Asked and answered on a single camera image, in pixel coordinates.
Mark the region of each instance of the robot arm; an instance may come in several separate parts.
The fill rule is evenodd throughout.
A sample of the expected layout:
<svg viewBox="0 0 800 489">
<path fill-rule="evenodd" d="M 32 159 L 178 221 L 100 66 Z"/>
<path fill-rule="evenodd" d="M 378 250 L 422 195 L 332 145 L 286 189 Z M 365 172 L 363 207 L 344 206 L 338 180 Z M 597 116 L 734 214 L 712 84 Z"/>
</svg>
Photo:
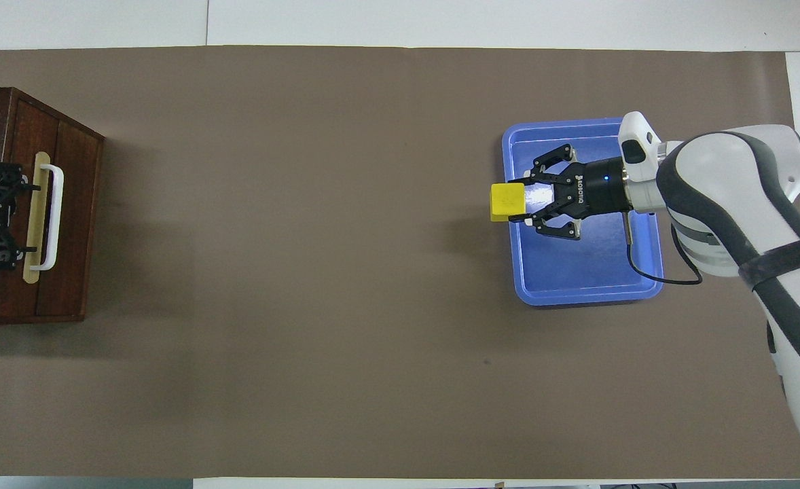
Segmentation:
<svg viewBox="0 0 800 489">
<path fill-rule="evenodd" d="M 629 209 L 666 209 L 677 244 L 702 272 L 740 275 L 769 319 L 769 349 L 800 432 L 800 138 L 783 125 L 711 132 L 663 143 L 639 112 L 621 122 L 621 157 L 577 164 L 565 145 L 537 158 L 517 182 L 552 183 L 555 200 L 533 214 L 509 217 L 558 238 L 580 238 L 580 222 L 547 225 Z M 560 161 L 559 174 L 546 173 Z"/>
<path fill-rule="evenodd" d="M 763 306 L 772 356 L 800 432 L 800 213 L 789 196 L 797 194 L 800 180 L 796 142 L 785 126 L 698 136 L 663 159 L 657 188 L 673 220 L 692 219 L 710 229 Z M 682 247 L 687 241 L 692 239 L 683 235 Z M 696 257 L 700 268 L 713 267 Z"/>
</svg>

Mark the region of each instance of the plastic tray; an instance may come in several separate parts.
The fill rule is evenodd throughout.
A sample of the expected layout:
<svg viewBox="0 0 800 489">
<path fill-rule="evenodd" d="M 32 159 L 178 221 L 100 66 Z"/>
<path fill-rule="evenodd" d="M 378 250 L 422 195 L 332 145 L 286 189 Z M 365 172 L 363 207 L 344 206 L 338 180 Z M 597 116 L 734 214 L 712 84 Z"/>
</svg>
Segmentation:
<svg viewBox="0 0 800 489">
<path fill-rule="evenodd" d="M 506 180 L 521 177 L 530 170 L 533 158 L 563 143 L 577 150 L 581 162 L 620 156 L 620 121 L 607 118 L 510 127 L 503 135 Z M 527 211 L 544 207 L 550 199 L 549 185 L 527 187 Z M 657 217 L 630 213 L 630 226 L 636 265 L 649 274 L 663 276 Z M 644 300 L 663 289 L 663 284 L 643 278 L 627 263 L 619 213 L 588 217 L 581 229 L 581 239 L 573 241 L 539 235 L 523 223 L 509 223 L 515 290 L 521 300 L 531 306 L 596 304 Z"/>
</svg>

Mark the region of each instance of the yellow cube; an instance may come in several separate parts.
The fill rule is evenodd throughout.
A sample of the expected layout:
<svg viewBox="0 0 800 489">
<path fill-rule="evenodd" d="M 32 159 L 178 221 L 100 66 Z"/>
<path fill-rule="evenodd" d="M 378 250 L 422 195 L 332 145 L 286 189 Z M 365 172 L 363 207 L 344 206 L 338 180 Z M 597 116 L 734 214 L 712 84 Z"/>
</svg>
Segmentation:
<svg viewBox="0 0 800 489">
<path fill-rule="evenodd" d="M 494 183 L 490 186 L 490 220 L 498 223 L 527 211 L 523 183 Z"/>
</svg>

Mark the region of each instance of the brown paper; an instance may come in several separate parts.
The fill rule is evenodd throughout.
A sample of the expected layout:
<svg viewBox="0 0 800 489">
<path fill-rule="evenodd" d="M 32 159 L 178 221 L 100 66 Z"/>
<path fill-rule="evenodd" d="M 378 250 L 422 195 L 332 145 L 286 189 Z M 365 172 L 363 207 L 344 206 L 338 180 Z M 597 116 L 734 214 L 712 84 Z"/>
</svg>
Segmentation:
<svg viewBox="0 0 800 489">
<path fill-rule="evenodd" d="M 40 50 L 0 86 L 108 137 L 86 322 L 0 328 L 0 474 L 800 477 L 738 279 L 537 309 L 488 219 L 509 125 L 791 124 L 781 53 Z"/>
</svg>

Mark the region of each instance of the wooden cabinet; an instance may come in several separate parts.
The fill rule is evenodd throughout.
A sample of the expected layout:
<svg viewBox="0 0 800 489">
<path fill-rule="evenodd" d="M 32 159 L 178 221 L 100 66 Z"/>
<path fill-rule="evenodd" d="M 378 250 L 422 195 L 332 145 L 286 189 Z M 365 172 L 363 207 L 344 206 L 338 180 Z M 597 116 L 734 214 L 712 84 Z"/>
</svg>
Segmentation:
<svg viewBox="0 0 800 489">
<path fill-rule="evenodd" d="M 0 325 L 81 321 L 86 313 L 96 186 L 104 137 L 13 88 L 0 88 L 0 162 L 21 164 L 31 178 L 35 154 L 44 151 L 65 172 L 56 265 L 39 281 L 0 270 Z M 30 196 L 18 197 L 11 233 L 24 245 Z"/>
</svg>

